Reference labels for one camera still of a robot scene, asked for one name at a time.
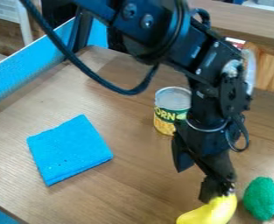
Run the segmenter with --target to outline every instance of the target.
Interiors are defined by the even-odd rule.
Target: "green broccoli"
[[[246,189],[242,203],[260,221],[274,216],[274,181],[271,178],[256,178]]]

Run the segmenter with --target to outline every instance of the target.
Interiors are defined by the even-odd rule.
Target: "tin can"
[[[191,107],[191,91],[182,87],[165,87],[155,94],[154,127],[161,133],[173,136],[174,122],[186,119]]]

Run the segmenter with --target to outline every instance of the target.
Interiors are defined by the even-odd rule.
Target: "table surface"
[[[95,47],[81,58],[124,88],[136,85],[148,69],[127,55]],[[180,73],[163,66],[144,94],[122,96],[65,62],[21,88],[0,102],[0,206],[29,223],[92,224],[173,224],[199,207],[204,175],[196,166],[178,174],[171,138],[152,126],[155,91],[185,85]],[[46,187],[25,140],[79,114],[94,124],[115,158]],[[231,152],[240,201],[252,179],[274,178],[274,94],[256,91],[246,123],[249,149]],[[239,203],[230,223],[259,222]]]

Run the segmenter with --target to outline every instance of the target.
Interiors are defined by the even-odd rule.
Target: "toy banana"
[[[235,213],[235,193],[211,199],[210,202],[191,212],[182,214],[177,224],[227,224]]]

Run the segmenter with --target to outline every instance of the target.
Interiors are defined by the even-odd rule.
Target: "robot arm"
[[[209,202],[233,190],[235,171],[228,149],[243,151],[249,135],[242,112],[249,109],[252,77],[245,77],[243,54],[210,29],[208,13],[190,10],[186,0],[125,0],[115,10],[99,0],[73,0],[109,27],[123,34],[128,53],[153,65],[136,88],[122,90],[93,73],[54,34],[30,0],[20,0],[53,43],[86,75],[120,94],[144,91],[160,63],[182,72],[192,89],[192,107],[184,122],[177,122],[172,154],[179,172],[197,164],[207,175],[200,199]],[[193,16],[198,14],[201,21]],[[246,145],[235,143],[243,134]]]

